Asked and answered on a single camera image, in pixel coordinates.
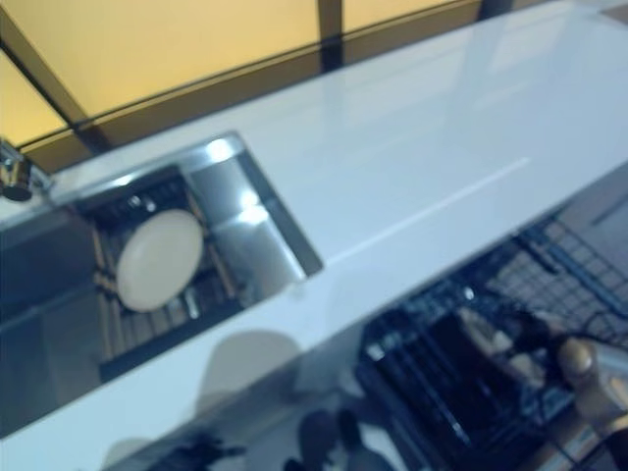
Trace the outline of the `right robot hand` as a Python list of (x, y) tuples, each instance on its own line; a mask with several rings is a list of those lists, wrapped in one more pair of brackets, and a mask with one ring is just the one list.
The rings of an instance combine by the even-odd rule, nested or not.
[(564, 324), (549, 317), (546, 311), (518, 311), (519, 322), (514, 340), (513, 363), (523, 378), (535, 388), (563, 387), (557, 350), (564, 341)]

